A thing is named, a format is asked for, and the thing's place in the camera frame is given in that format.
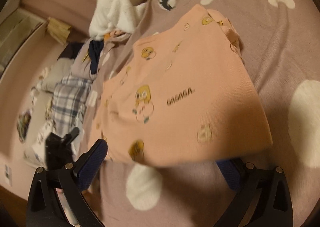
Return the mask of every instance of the plaid shirt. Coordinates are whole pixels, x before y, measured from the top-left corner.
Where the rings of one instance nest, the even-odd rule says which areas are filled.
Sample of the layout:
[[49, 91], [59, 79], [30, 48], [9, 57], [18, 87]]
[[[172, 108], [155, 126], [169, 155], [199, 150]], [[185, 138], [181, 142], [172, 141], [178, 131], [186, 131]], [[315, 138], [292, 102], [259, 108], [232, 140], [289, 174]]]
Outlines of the plaid shirt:
[[56, 85], [52, 101], [52, 118], [57, 135], [63, 137], [72, 130], [78, 111], [85, 109], [91, 85], [92, 80], [71, 75], [65, 76]]

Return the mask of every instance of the cartoon duck print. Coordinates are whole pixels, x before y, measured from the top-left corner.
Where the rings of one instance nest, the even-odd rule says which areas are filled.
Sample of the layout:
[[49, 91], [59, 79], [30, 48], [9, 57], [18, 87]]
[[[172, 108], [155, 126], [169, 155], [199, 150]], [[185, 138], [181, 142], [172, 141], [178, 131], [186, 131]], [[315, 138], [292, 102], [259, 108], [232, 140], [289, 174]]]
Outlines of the cartoon duck print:
[[120, 84], [121, 84], [121, 85], [123, 85], [124, 82], [127, 80], [127, 78], [128, 78], [128, 72], [129, 72], [130, 70], [131, 70], [131, 67], [128, 66], [127, 69], [125, 70], [125, 75], [124, 75], [124, 77], [120, 80]]
[[212, 131], [210, 129], [210, 124], [204, 124], [201, 126], [197, 133], [197, 142], [204, 143], [210, 141], [212, 138]]
[[174, 49], [173, 49], [173, 51], [172, 51], [173, 53], [176, 53], [176, 52], [177, 52], [177, 50], [178, 50], [178, 48], [180, 47], [181, 43], [182, 43], [182, 41], [180, 41], [179, 44], [174, 47]]
[[153, 103], [148, 85], [143, 85], [136, 92], [136, 107], [132, 112], [136, 115], [138, 122], [147, 123], [153, 114]]
[[210, 16], [204, 17], [202, 19], [202, 25], [208, 25], [210, 22], [214, 22], [214, 19]]
[[144, 143], [140, 139], [136, 140], [131, 145], [129, 149], [129, 155], [133, 161], [136, 161], [136, 162], [143, 161], [143, 158], [144, 158], [143, 149], [144, 149]]
[[141, 57], [145, 58], [146, 60], [150, 60], [156, 56], [156, 52], [153, 47], [146, 47], [141, 51]]
[[173, 8], [175, 8], [176, 0], [159, 0], [159, 6], [164, 9], [171, 11]]
[[187, 30], [187, 29], [189, 29], [189, 28], [190, 28], [190, 24], [189, 24], [189, 23], [186, 23], [186, 24], [184, 25], [183, 30]]

